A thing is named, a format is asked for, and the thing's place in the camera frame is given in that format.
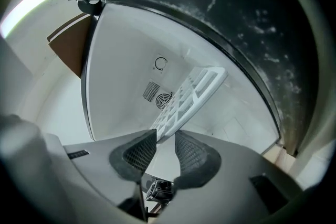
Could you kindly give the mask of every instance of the circular fan cover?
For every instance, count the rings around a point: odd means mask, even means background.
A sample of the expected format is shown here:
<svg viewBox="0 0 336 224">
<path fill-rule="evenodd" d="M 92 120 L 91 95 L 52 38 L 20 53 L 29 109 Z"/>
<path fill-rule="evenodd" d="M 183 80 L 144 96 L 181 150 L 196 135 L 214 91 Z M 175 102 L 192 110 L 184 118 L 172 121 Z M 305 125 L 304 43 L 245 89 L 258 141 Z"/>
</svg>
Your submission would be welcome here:
<svg viewBox="0 0 336 224">
<path fill-rule="evenodd" d="M 161 109 L 164 110 L 164 108 L 168 105 L 169 101 L 171 100 L 172 95 L 171 94 L 167 94 L 167 93 L 161 93 L 156 97 L 156 106 Z"/>
</svg>

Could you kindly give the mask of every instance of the fan vent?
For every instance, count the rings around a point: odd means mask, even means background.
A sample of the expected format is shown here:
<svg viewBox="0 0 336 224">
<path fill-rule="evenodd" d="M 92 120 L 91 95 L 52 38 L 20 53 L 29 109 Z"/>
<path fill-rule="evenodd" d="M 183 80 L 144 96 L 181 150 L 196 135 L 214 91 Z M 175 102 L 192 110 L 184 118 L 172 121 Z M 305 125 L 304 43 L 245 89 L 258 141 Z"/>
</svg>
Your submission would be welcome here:
<svg viewBox="0 0 336 224">
<path fill-rule="evenodd" d="M 164 108 L 168 105 L 169 101 L 172 99 L 172 94 L 161 93 L 156 97 L 156 106 L 164 110 Z"/>
<path fill-rule="evenodd" d="M 143 97 L 148 100 L 149 102 L 152 102 L 155 95 L 157 94 L 160 86 L 154 83 L 153 81 L 150 81 L 147 85 L 147 88 L 145 89 L 145 92 L 143 93 Z"/>
</svg>

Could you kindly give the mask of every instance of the brown cardboard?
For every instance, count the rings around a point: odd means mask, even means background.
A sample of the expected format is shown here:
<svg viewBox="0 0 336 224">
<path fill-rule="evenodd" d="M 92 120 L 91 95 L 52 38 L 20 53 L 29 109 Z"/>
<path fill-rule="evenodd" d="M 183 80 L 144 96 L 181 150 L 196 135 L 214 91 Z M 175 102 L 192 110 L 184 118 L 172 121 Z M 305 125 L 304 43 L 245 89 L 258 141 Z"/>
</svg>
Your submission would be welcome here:
<svg viewBox="0 0 336 224">
<path fill-rule="evenodd" d="M 85 15 L 74 17 L 47 37 L 51 49 L 78 77 L 82 72 L 82 55 L 92 20 L 92 16 Z"/>
</svg>

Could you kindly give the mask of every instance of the white shelf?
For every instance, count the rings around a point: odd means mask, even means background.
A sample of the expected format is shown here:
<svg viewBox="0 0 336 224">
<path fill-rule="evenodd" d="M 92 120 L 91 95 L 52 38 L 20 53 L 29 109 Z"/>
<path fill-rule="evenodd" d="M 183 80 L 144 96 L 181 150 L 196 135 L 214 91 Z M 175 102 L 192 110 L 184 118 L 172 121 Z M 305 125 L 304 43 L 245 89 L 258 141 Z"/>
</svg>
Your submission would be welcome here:
<svg viewBox="0 0 336 224">
<path fill-rule="evenodd" d="M 223 67 L 195 67 L 172 100 L 157 117 L 151 129 L 157 140 L 172 136 L 203 106 L 227 77 Z"/>
</svg>

